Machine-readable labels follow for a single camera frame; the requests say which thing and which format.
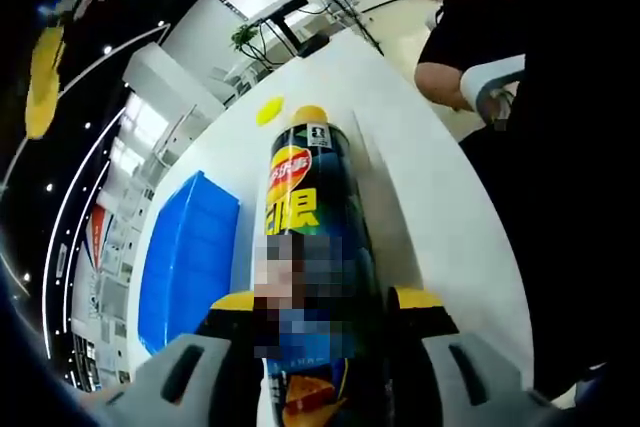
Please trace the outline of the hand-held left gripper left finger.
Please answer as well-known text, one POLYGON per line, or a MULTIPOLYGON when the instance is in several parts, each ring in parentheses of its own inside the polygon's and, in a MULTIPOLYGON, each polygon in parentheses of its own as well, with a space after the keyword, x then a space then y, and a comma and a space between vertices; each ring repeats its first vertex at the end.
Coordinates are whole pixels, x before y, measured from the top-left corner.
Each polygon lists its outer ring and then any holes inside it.
POLYGON ((263 361, 254 355, 254 293, 214 302, 193 333, 181 334, 101 402, 103 426, 254 426, 263 361))

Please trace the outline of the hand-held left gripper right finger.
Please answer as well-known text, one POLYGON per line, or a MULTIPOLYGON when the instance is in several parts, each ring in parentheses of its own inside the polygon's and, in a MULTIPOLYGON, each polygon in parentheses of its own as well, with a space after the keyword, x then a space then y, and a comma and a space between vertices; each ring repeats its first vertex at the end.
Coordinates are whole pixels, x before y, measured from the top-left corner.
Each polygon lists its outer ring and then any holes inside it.
POLYGON ((519 368, 460 332, 427 290, 388 290, 396 426, 549 426, 555 406, 522 385, 519 368))

